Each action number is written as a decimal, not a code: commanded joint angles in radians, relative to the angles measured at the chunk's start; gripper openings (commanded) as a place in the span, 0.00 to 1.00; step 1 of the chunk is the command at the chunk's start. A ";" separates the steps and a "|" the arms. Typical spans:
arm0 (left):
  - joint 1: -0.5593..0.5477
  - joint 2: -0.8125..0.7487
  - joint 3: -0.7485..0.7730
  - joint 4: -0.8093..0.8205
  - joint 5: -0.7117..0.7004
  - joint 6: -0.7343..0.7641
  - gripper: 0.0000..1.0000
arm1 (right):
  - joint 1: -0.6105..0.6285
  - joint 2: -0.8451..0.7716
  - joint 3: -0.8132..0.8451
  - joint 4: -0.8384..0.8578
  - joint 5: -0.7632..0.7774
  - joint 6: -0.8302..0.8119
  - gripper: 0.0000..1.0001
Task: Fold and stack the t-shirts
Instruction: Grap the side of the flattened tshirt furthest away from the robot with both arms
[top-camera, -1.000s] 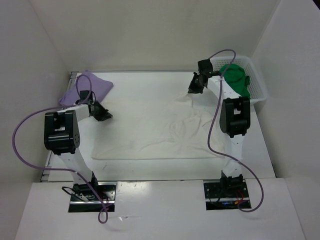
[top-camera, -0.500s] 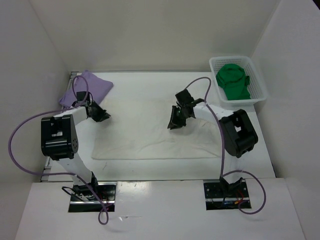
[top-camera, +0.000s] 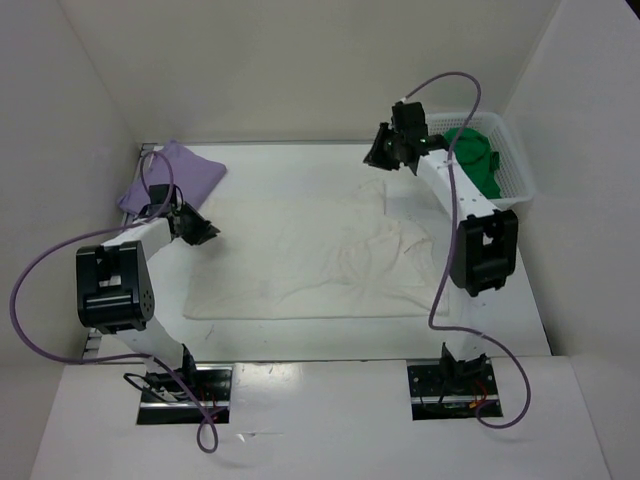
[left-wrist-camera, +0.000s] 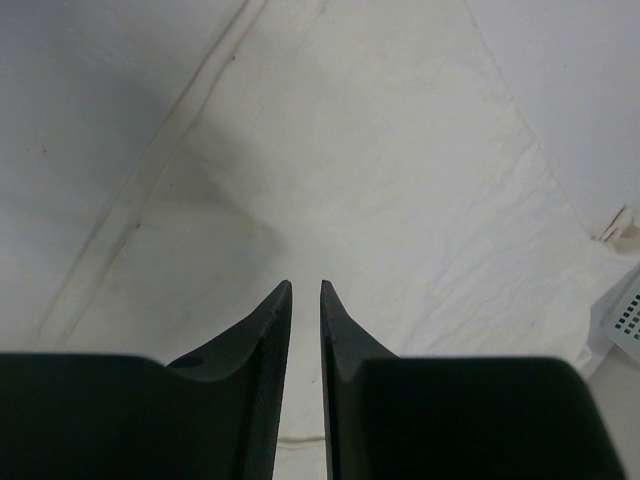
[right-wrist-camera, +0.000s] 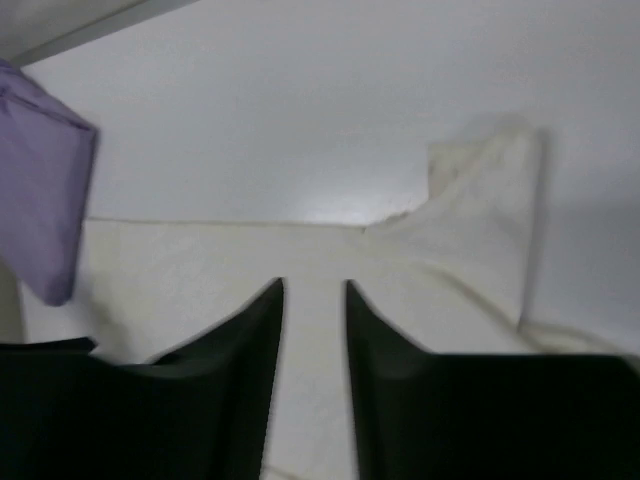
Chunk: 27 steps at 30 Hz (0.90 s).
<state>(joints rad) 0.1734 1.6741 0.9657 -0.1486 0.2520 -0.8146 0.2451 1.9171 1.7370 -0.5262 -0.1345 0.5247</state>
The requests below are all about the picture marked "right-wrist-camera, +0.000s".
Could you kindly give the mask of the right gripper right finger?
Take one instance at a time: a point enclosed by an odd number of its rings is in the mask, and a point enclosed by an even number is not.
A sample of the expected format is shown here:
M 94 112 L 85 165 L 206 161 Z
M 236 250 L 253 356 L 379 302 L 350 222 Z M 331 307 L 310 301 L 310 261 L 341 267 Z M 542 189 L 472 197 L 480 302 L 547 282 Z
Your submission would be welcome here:
M 362 479 L 635 479 L 639 375 L 611 355 L 436 354 L 344 285 Z

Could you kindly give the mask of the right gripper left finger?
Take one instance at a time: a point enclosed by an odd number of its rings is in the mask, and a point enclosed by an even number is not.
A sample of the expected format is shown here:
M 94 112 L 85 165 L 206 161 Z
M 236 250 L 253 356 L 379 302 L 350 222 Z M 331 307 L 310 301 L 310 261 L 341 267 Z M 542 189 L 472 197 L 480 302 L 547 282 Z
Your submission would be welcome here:
M 150 364 L 81 337 L 1 348 L 5 479 L 256 479 L 284 314 L 275 279 Z

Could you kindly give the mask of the white t shirt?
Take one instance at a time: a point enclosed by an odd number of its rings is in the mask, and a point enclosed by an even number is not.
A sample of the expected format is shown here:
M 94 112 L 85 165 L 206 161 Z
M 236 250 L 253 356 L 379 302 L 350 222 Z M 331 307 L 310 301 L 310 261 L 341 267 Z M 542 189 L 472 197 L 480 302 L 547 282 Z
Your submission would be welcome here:
M 587 238 L 604 215 L 556 219 L 545 246 L 540 179 L 545 139 L 508 125 L 484 140 L 429 149 L 430 199 L 366 227 L 89 220 L 73 300 L 25 293 L 33 341 L 94 335 L 105 353 L 145 362 L 217 325 L 269 280 L 287 284 L 266 479 L 355 475 L 343 356 L 342 284 L 438 352 L 637 355 L 639 305 L 589 305 L 588 281 L 639 287 L 639 251 L 597 272 Z

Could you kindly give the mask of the purple t shirt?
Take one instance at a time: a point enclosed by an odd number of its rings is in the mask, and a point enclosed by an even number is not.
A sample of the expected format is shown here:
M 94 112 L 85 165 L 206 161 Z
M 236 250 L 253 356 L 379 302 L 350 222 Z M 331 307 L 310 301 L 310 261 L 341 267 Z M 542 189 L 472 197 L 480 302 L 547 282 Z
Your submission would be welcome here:
M 94 125 L 1 63 L 1 258 L 50 306 L 73 293 L 97 141 Z

